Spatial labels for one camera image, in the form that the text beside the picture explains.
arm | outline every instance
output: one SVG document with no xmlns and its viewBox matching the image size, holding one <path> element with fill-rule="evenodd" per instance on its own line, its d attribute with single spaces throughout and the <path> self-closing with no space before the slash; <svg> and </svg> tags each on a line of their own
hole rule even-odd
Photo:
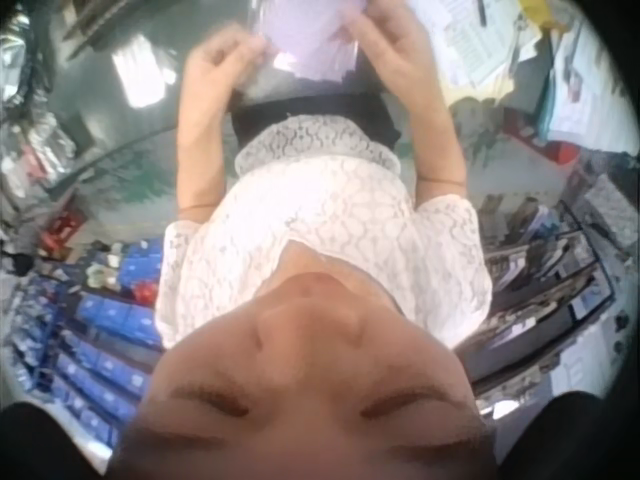
<svg viewBox="0 0 640 480">
<path fill-rule="evenodd" d="M 177 137 L 180 220 L 205 223 L 224 199 L 222 120 L 233 88 L 265 47 L 264 39 L 231 25 L 189 54 Z"/>
<path fill-rule="evenodd" d="M 347 12 L 347 28 L 378 75 L 409 112 L 417 174 L 416 208 L 433 198 L 466 196 L 467 172 L 444 102 L 429 35 L 402 0 L 371 0 Z"/>
</svg>

light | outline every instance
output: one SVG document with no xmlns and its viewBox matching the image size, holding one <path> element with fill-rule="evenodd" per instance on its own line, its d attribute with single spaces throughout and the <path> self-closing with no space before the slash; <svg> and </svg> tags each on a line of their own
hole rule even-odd
<svg viewBox="0 0 640 480">
<path fill-rule="evenodd" d="M 124 87 L 129 105 L 144 108 L 162 100 L 166 93 L 167 72 L 160 68 L 153 45 L 143 35 L 136 35 L 129 44 L 111 56 Z"/>
<path fill-rule="evenodd" d="M 493 419 L 498 420 L 514 412 L 520 406 L 515 400 L 502 400 L 493 406 Z"/>
<path fill-rule="evenodd" d="M 167 85 L 173 85 L 178 79 L 178 74 L 173 70 L 164 67 L 162 69 L 162 77 L 164 78 L 164 81 Z"/>
</svg>

finger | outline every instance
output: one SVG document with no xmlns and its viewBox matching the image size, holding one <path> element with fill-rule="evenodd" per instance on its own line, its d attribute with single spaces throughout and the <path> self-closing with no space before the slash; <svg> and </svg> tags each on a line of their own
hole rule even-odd
<svg viewBox="0 0 640 480">
<path fill-rule="evenodd" d="M 235 85 L 256 64 L 266 49 L 267 40 L 264 37 L 252 36 L 241 42 L 220 65 L 220 75 L 230 79 Z"/>
<path fill-rule="evenodd" d="M 404 0 L 373 0 L 367 7 L 367 15 L 395 39 L 423 29 Z"/>
<path fill-rule="evenodd" d="M 358 11 L 346 10 L 345 20 L 345 26 L 376 69 L 395 59 L 395 50 L 369 17 Z"/>
<path fill-rule="evenodd" d="M 198 49 L 217 65 L 236 45 L 250 38 L 249 32 L 237 23 L 232 23 L 207 38 Z"/>
</svg>

nose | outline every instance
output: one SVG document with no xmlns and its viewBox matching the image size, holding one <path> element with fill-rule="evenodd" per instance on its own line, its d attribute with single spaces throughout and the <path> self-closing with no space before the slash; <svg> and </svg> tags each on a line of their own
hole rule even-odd
<svg viewBox="0 0 640 480">
<path fill-rule="evenodd" d="M 258 365 L 272 386 L 308 387 L 358 363 L 365 322 L 335 288 L 344 287 L 298 285 L 255 319 Z"/>
</svg>

woman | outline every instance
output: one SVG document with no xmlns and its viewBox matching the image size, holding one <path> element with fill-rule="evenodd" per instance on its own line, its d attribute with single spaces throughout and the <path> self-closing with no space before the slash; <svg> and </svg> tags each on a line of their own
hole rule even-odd
<svg viewBox="0 0 640 480">
<path fill-rule="evenodd" d="M 345 21 L 409 111 L 415 202 L 391 151 L 340 117 L 269 127 L 227 194 L 221 122 L 266 42 L 230 27 L 197 47 L 157 303 L 168 352 L 112 478 L 493 475 L 451 351 L 491 282 L 429 40 L 395 0 Z"/>
</svg>

